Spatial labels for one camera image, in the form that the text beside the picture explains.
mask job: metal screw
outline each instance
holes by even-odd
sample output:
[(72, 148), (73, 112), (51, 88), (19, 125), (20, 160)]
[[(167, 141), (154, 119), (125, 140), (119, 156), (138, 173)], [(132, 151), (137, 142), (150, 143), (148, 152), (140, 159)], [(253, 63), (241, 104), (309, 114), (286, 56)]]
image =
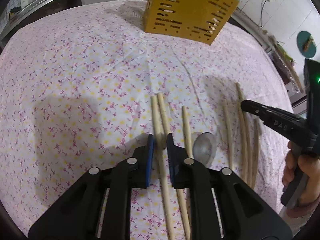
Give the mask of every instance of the metal screw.
[(99, 172), (99, 169), (97, 167), (92, 167), (89, 169), (89, 173), (91, 175), (97, 174)]
[(229, 168), (223, 168), (223, 169), (222, 169), (222, 173), (223, 173), (224, 175), (226, 175), (226, 176), (229, 176), (229, 175), (231, 175), (232, 170), (229, 169)]
[(133, 158), (133, 157), (127, 159), (127, 163), (129, 163), (129, 164), (136, 164), (137, 161), (138, 161), (138, 160), (137, 160), (136, 158)]
[(193, 163), (195, 163), (195, 161), (191, 158), (186, 158), (183, 160), (183, 162), (186, 164), (186, 165), (192, 165)]

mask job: bed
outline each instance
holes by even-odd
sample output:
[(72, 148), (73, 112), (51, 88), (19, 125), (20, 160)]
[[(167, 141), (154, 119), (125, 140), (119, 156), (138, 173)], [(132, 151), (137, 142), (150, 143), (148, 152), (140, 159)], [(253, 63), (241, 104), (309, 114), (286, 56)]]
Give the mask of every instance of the bed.
[[(193, 139), (216, 136), (212, 169), (228, 166), (226, 100), (238, 175), (235, 82), (246, 99), (292, 111), (274, 65), (248, 33), (227, 23), (211, 46), (148, 34), (144, 8), (145, 1), (126, 0), (65, 10), (20, 29), (2, 52), (0, 200), (23, 233), (90, 167), (114, 167), (146, 143), (151, 95), (164, 94), (176, 145), (184, 146), (182, 105)], [(255, 191), (279, 212), (287, 139), (261, 129)], [(132, 191), (131, 239), (167, 239), (158, 177), (154, 163), (150, 188)], [(173, 189), (171, 204), (184, 239)]]

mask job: basket slot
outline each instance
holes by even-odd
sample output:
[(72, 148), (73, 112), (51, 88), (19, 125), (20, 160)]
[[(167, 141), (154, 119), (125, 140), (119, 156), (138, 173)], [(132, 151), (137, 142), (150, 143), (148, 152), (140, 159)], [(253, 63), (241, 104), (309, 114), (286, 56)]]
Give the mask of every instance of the basket slot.
[(219, 21), (218, 19), (216, 18), (213, 18), (213, 20), (216, 22), (216, 23), (220, 23), (221, 21)]
[(168, 19), (162, 19), (162, 18), (156, 18), (157, 21), (164, 21), (164, 22), (171, 22), (171, 23), (176, 23), (176, 24), (182, 24), (182, 22), (177, 22), (174, 20), (168, 20)]
[(220, 9), (222, 9), (222, 10), (224, 10), (224, 11), (227, 11), (227, 9), (226, 9), (226, 8), (222, 7), (221, 5), (218, 5), (217, 3), (213, 2), (213, 1), (208, 1), (208, 3), (211, 3), (211, 4), (213, 4), (213, 5), (217, 6), (217, 7), (219, 7)]
[(195, 29), (198, 29), (198, 30), (201, 30), (201, 31), (203, 31), (203, 32), (208, 32), (208, 30), (203, 29), (203, 28), (200, 28), (200, 27), (196, 27), (196, 26), (194, 26), (194, 28), (195, 28)]
[(178, 0), (166, 0), (166, 1), (170, 1), (170, 2), (179, 2)]
[(216, 23), (213, 23), (213, 22), (210, 22), (210, 21), (207, 21), (207, 23), (212, 24), (214, 27), (218, 27), (218, 25)]
[(169, 16), (169, 14), (162, 14), (162, 13), (157, 13), (157, 15), (165, 16), (165, 17), (168, 17), (168, 16)]
[(168, 4), (168, 3), (160, 3), (160, 5), (162, 5), (162, 6), (165, 6), (165, 7), (171, 7), (172, 5), (171, 4)]
[(223, 14), (223, 15), (226, 15), (226, 13), (224, 13), (224, 12), (222, 12), (222, 11), (218, 11), (218, 13), (221, 13), (221, 14)]
[(229, 8), (231, 8), (231, 6), (226, 4), (225, 2), (223, 2), (222, 4), (225, 5), (225, 6), (228, 6)]
[(176, 11), (168, 10), (168, 9), (164, 9), (164, 8), (159, 8), (159, 11), (171, 12), (171, 13), (175, 13), (176, 12)]
[(218, 14), (216, 14), (216, 13), (211, 13), (211, 14), (214, 15), (215, 17), (217, 17), (217, 18), (223, 19), (222, 16), (220, 16), (220, 15), (218, 15)]

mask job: teal round object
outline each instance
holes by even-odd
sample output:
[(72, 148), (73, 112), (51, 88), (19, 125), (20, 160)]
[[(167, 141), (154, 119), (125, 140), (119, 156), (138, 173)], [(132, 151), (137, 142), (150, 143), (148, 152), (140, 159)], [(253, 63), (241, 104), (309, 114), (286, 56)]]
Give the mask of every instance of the teal round object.
[(306, 44), (306, 42), (311, 37), (311, 34), (307, 31), (301, 31), (299, 32), (297, 36), (297, 45), (298, 48), (303, 56), (306, 58), (313, 58), (316, 54), (317, 48), (313, 42), (310, 43), (309, 49), (307, 51), (303, 51), (303, 47)]

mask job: power cord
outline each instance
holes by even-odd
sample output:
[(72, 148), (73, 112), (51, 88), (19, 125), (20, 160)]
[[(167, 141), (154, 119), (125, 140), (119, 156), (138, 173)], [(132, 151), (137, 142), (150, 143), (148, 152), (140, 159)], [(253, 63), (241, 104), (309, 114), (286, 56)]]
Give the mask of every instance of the power cord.
[(264, 9), (264, 6), (265, 6), (265, 4), (266, 4), (267, 1), (268, 1), (268, 0), (265, 0), (265, 1), (264, 1), (263, 6), (262, 6), (262, 8), (261, 8), (261, 15), (260, 15), (260, 22), (259, 22), (259, 23), (261, 23), (260, 27), (263, 26), (263, 23), (262, 23), (262, 13), (263, 13), (263, 9)]

